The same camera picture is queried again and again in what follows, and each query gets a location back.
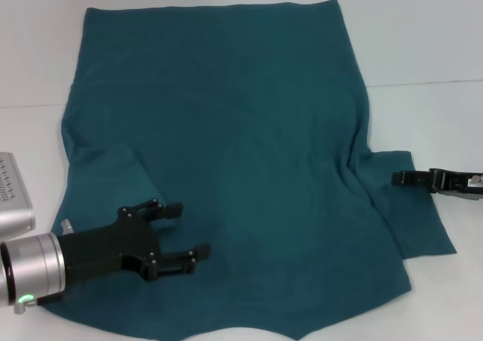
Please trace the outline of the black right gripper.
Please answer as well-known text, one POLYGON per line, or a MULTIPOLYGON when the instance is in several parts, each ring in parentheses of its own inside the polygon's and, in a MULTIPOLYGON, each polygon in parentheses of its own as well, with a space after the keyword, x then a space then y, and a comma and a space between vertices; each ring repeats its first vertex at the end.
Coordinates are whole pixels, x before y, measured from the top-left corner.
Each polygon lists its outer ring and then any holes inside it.
POLYGON ((432 172, 401 171, 392 174, 392 185, 418 186, 447 196, 482 199, 482 173, 443 169, 432 169, 432 172))

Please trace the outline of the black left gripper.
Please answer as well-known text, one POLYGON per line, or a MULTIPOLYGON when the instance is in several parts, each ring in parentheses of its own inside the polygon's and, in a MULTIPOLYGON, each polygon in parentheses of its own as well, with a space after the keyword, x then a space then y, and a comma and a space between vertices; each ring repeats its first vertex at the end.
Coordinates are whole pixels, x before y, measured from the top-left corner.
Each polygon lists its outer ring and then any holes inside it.
POLYGON ((120 271, 137 273, 145 281, 192 274, 211 254, 209 244, 191 250, 161 253, 149 223, 180 218, 183 205, 162 204, 157 198, 121 207, 108 225, 57 237, 65 264, 67 283, 79 283, 120 271))

